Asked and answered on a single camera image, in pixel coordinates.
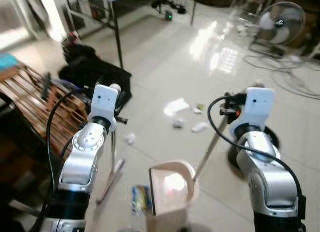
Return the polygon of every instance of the blue cloth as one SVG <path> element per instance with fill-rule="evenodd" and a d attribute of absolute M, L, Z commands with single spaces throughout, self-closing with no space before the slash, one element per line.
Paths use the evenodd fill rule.
<path fill-rule="evenodd" d="M 10 54 L 0 54 L 0 71 L 17 65 L 19 61 Z"/>

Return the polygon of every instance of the white tile floor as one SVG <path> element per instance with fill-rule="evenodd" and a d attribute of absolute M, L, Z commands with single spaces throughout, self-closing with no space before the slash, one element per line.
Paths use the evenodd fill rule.
<path fill-rule="evenodd" d="M 231 13 L 230 9 L 199 4 L 193 27 L 190 15 L 175 14 L 168 23 L 149 7 L 120 18 L 124 65 L 133 74 L 133 98 L 122 113 L 129 124 L 118 128 L 119 157 L 127 158 L 127 164 L 108 198 L 96 206 L 94 199 L 108 170 L 109 153 L 104 153 L 88 210 L 87 231 L 116 232 L 130 227 L 130 189 L 134 184 L 148 184 L 148 168 L 157 161 L 182 158 L 198 166 L 213 129 L 191 133 L 193 125 L 208 119 L 185 110 L 178 114 L 187 120 L 185 128 L 174 130 L 173 118 L 164 114 L 167 102 L 184 97 L 191 105 L 208 105 L 224 92 L 238 91 L 257 79 L 277 92 L 268 125 L 279 135 L 282 158 L 297 173 L 307 196 L 308 231 L 320 231 L 320 101 L 283 90 L 269 71 L 245 63 L 243 56 L 252 54 L 247 50 L 250 39 L 237 36 Z M 111 31 L 102 30 L 85 42 L 103 59 L 118 64 Z M 54 73 L 64 64 L 59 45 L 52 41 L 35 42 L 13 53 L 42 72 Z M 320 72 L 306 66 L 295 72 L 309 86 L 320 89 Z M 134 146 L 123 142 L 129 132 L 137 136 Z M 218 144 L 200 178 L 201 193 L 190 209 L 195 231 L 254 231 L 249 187 L 229 166 L 228 147 L 222 141 Z"/>

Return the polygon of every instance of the cable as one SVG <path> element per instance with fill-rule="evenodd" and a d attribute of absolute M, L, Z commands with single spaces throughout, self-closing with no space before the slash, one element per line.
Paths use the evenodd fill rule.
<path fill-rule="evenodd" d="M 320 100 L 320 98 L 308 96 L 308 95 L 305 95 L 305 94 L 302 94 L 302 93 L 298 93 L 298 92 L 295 92 L 295 91 L 293 91 L 293 90 L 290 90 L 290 89 L 286 88 L 285 86 L 281 85 L 281 84 L 274 78 L 274 74 L 271 74 L 271 78 L 272 78 L 272 80 L 273 80 L 279 87 L 281 87 L 282 89 L 286 90 L 287 92 L 290 92 L 290 93 L 293 93 L 293 94 L 296 94 L 296 95 L 299 95 L 299 96 L 302 96 L 302 97 L 305 97 L 305 98 L 312 98 L 312 99 Z"/>
<path fill-rule="evenodd" d="M 251 61 L 248 60 L 248 58 L 257 58 L 259 59 L 260 62 L 264 63 L 266 66 L 259 66 L 257 64 L 252 63 Z M 275 61 L 278 63 L 279 66 L 276 66 L 268 61 L 266 61 L 266 59 L 270 59 L 272 61 Z M 292 82 L 289 83 L 288 81 L 285 80 L 285 83 L 291 87 L 292 89 L 289 89 L 287 87 L 285 87 L 284 85 L 280 84 L 275 78 L 274 75 L 271 73 L 271 78 L 272 80 L 282 89 L 294 93 L 296 95 L 302 96 L 302 97 L 306 97 L 306 98 L 311 98 L 311 99 L 316 99 L 319 100 L 320 98 L 320 93 L 316 93 L 314 92 L 312 89 L 310 89 L 304 81 L 302 81 L 299 77 L 297 77 L 294 73 L 293 73 L 293 69 L 296 68 L 300 68 L 302 67 L 302 65 L 304 63 L 307 63 L 308 60 L 304 60 L 303 63 L 301 63 L 300 65 L 294 66 L 294 67 L 290 67 L 288 65 L 286 65 L 286 63 L 292 62 L 291 60 L 288 61 L 282 61 L 276 58 L 273 58 L 271 56 L 267 56 L 267 55 L 262 55 L 262 56 L 255 56 L 255 55 L 246 55 L 243 57 L 243 60 L 245 62 L 247 62 L 248 64 L 256 67 L 256 68 L 261 68 L 261 69 L 267 69 L 269 71 L 273 71 L 273 72 L 279 72 L 285 75 L 289 75 L 290 78 L 292 79 Z"/>
<path fill-rule="evenodd" d="M 298 193 L 298 202 L 301 203 L 301 202 L 305 202 L 305 199 L 304 199 L 304 196 L 303 196 L 303 193 L 302 193 L 302 189 L 301 189 L 301 185 L 300 185 L 300 182 L 296 176 L 296 174 L 293 172 L 293 170 L 285 163 L 283 162 L 282 160 L 278 159 L 277 157 L 274 157 L 268 153 L 265 153 L 265 152 L 262 152 L 260 150 L 257 150 L 257 149 L 253 149 L 253 148 L 250 148 L 250 147 L 246 147 L 246 146 L 242 146 L 240 144 L 237 144 L 235 142 L 233 142 L 232 140 L 230 140 L 229 138 L 227 138 L 226 136 L 224 136 L 217 128 L 217 126 L 215 125 L 215 123 L 213 122 L 213 119 L 212 119 L 212 116 L 211 116 L 211 110 L 213 108 L 213 106 L 218 103 L 219 101 L 223 100 L 223 99 L 230 99 L 230 97 L 228 96 L 223 96 L 223 97 L 219 97 L 217 99 L 215 99 L 208 107 L 208 111 L 207 111 L 207 115 L 208 115 L 208 118 L 209 118 L 209 122 L 211 124 L 211 126 L 213 127 L 213 129 L 216 131 L 216 133 L 221 137 L 223 138 L 226 142 L 228 142 L 229 144 L 237 147 L 237 148 L 240 148 L 240 149 L 244 149 L 244 150 L 247 150 L 247 151 L 251 151 L 253 153 L 256 153 L 256 154 L 260 154 L 262 156 L 265 156 L 267 158 L 270 158 L 274 161 L 276 161 L 277 163 L 279 163 L 280 165 L 282 165 L 290 174 L 291 176 L 293 177 L 294 181 L 295 181 L 295 184 L 296 184 L 296 189 L 297 189 L 297 193 Z"/>
<path fill-rule="evenodd" d="M 39 215 L 36 223 L 34 224 L 34 226 L 31 229 L 32 232 L 36 232 L 36 231 L 38 231 L 40 229 L 40 227 L 41 227 L 41 225 L 43 223 L 43 220 L 45 218 L 45 215 L 46 215 L 46 211 L 47 211 L 47 208 L 48 208 L 48 203 L 49 203 L 50 199 L 54 196 L 55 190 L 57 188 L 55 173 L 54 173 L 54 169 L 53 169 L 53 165 L 52 165 L 52 159 L 51 159 L 51 154 L 52 154 L 51 124 L 52 124 L 54 115 L 56 113 L 56 110 L 59 108 L 60 104 L 62 102 L 64 102 L 68 97 L 70 97 L 71 95 L 74 95 L 76 93 L 81 93 L 81 92 L 84 92 L 84 91 L 87 91 L 87 90 L 91 90 L 91 88 L 82 88 L 82 89 L 73 90 L 73 91 L 67 93 L 62 98 L 60 98 L 60 100 L 55 104 L 55 106 L 53 107 L 53 109 L 52 109 L 52 111 L 51 111 L 51 113 L 49 115 L 48 122 L 47 122 L 47 125 L 46 125 L 46 146 L 47 146 L 47 152 L 48 152 L 48 163 L 49 163 L 50 177 L 51 177 L 51 185 L 50 185 L 51 186 L 51 192 L 49 193 L 49 196 L 47 197 L 47 199 L 43 202 L 40 215 Z M 72 139 L 70 139 L 67 142 L 67 144 L 64 146 L 64 148 L 63 148 L 63 150 L 61 152 L 61 156 L 59 158 L 59 163 L 57 165 L 56 172 L 58 171 L 58 169 L 59 169 L 59 167 L 60 167 L 60 165 L 62 163 L 64 154 L 66 153 L 66 150 L 68 149 L 68 145 L 71 143 L 71 141 L 72 141 Z"/>
<path fill-rule="evenodd" d="M 76 93 L 80 93 L 80 92 L 84 92 L 86 90 L 87 89 L 84 88 L 84 89 L 78 89 L 78 90 L 73 90 L 71 92 L 68 92 L 66 95 L 64 95 L 62 98 L 60 98 L 60 100 L 55 104 L 55 106 L 53 107 L 53 109 L 49 115 L 49 119 L 48 119 L 48 122 L 46 125 L 46 147 L 47 147 L 47 151 L 48 151 L 48 161 L 49 161 L 50 175 L 51 175 L 51 181 L 52 181 L 52 195 L 55 193 L 57 186 L 56 186 L 55 173 L 54 173 L 52 159 L 51 159 L 51 154 L 53 153 L 52 147 L 51 147 L 51 124 L 52 124 L 54 115 L 56 113 L 56 110 L 59 108 L 59 106 L 62 102 L 64 102 L 71 95 L 76 94 Z"/>
<path fill-rule="evenodd" d="M 306 66 L 307 66 L 308 68 L 310 68 L 311 70 L 314 70 L 314 71 L 316 71 L 316 72 L 320 72 L 320 69 L 314 68 L 313 66 L 311 66 L 311 65 L 308 64 L 308 63 L 306 63 Z"/>
<path fill-rule="evenodd" d="M 65 157 L 65 154 L 68 150 L 68 147 L 69 145 L 71 144 L 72 140 L 73 140 L 73 136 L 68 140 L 68 142 L 65 144 L 65 146 L 63 147 L 62 149 L 62 152 L 61 152 L 61 155 L 60 155 L 60 158 L 59 158 L 59 162 L 58 162 L 58 165 L 56 167 L 56 170 L 55 170 L 55 174 L 59 174 L 59 172 L 61 171 L 61 166 L 62 166 L 62 161 L 64 160 L 64 157 Z"/>

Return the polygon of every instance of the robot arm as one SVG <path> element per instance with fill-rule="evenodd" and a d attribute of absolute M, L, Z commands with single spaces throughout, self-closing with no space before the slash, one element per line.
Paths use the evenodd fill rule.
<path fill-rule="evenodd" d="M 240 115 L 229 121 L 230 134 L 239 145 L 281 159 L 278 149 L 265 133 L 265 122 L 274 101 L 272 89 L 248 88 L 245 104 L 237 104 Z M 278 162 L 245 149 L 238 149 L 236 160 L 248 177 L 255 230 L 303 231 L 297 185 L 290 172 Z"/>
<path fill-rule="evenodd" d="M 50 200 L 41 232 L 84 232 L 85 214 L 95 184 L 98 161 L 106 136 L 116 129 L 116 101 L 119 85 L 97 85 L 89 123 L 72 140 L 72 151 L 59 177 L 57 191 Z"/>
<path fill-rule="evenodd" d="M 211 108 L 222 99 L 225 99 L 225 104 L 220 113 L 224 118 L 217 128 L 211 118 Z M 292 170 L 281 161 L 280 153 L 266 129 L 266 120 L 274 101 L 272 89 L 257 87 L 248 88 L 240 94 L 227 93 L 225 97 L 216 99 L 208 109 L 208 116 L 217 134 L 194 180 L 199 177 L 222 137 L 233 145 L 231 163 L 248 177 L 256 232 L 306 231 L 301 223 L 301 219 L 305 218 L 306 198 Z M 234 142 L 223 135 L 227 124 L 230 124 L 229 131 Z"/>

